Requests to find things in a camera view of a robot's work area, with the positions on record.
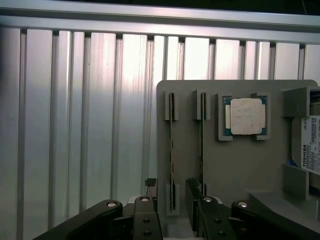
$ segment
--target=white label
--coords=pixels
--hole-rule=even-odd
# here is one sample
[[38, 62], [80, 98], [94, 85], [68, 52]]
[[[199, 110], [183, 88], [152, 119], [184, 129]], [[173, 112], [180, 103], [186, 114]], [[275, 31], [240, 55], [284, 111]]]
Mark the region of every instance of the white label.
[[320, 116], [302, 118], [301, 167], [320, 174]]

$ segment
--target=corrugated metal wall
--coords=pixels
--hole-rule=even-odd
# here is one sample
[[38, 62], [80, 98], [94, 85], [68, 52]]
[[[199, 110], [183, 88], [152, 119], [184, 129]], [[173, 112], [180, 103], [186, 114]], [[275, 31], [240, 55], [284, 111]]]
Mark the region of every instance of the corrugated metal wall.
[[320, 45], [17, 28], [0, 40], [1, 240], [142, 194], [161, 80], [320, 83]]

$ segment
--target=aluminum wall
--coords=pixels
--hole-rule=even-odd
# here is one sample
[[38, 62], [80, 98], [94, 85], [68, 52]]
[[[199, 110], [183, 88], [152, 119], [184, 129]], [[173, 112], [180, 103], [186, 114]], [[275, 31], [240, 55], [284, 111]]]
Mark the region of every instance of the aluminum wall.
[[30, 240], [101, 200], [142, 194], [157, 176], [161, 80], [320, 84], [318, 32], [29, 16], [0, 24], [0, 240]]

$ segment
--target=black mechanical arm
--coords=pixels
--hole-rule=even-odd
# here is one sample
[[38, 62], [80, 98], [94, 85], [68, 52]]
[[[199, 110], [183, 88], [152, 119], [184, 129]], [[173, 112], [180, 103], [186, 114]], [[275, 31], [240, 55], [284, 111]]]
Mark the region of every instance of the black mechanical arm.
[[[207, 240], [284, 238], [319, 240], [320, 234], [276, 214], [263, 204], [236, 201], [231, 208], [219, 198], [203, 196], [195, 178], [185, 182], [185, 204], [192, 230]], [[154, 187], [123, 206], [104, 200], [34, 240], [162, 240]]]

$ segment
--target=metal panel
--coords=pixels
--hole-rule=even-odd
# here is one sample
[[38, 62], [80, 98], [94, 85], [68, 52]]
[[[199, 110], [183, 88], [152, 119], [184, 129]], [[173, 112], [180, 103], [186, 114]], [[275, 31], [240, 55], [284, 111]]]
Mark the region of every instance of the metal panel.
[[88, 96], [86, 208], [111, 196], [116, 35], [92, 33]]
[[28, 30], [25, 73], [23, 239], [48, 229], [52, 32]]
[[276, 44], [274, 79], [298, 79], [299, 48], [299, 44]]
[[53, 216], [52, 226], [68, 219], [69, 121], [72, 34], [61, 31], [55, 53], [53, 86], [52, 161]]
[[209, 39], [185, 39], [184, 80], [207, 80], [209, 78]]
[[157, 177], [157, 96], [158, 83], [164, 79], [164, 53], [165, 37], [154, 37], [153, 53], [153, 79], [151, 91], [151, 113], [150, 113], [150, 145], [149, 145], [149, 169], [148, 177]]
[[115, 198], [142, 193], [147, 36], [123, 35]]
[[16, 239], [20, 30], [1, 29], [0, 69], [0, 239]]
[[214, 79], [239, 79], [239, 47], [240, 41], [221, 39], [216, 41]]
[[70, 99], [70, 137], [68, 166], [68, 218], [79, 213], [80, 209], [80, 160], [82, 124], [82, 82], [84, 64], [83, 32], [73, 34], [72, 79]]
[[304, 79], [315, 80], [320, 85], [320, 45], [305, 47]]

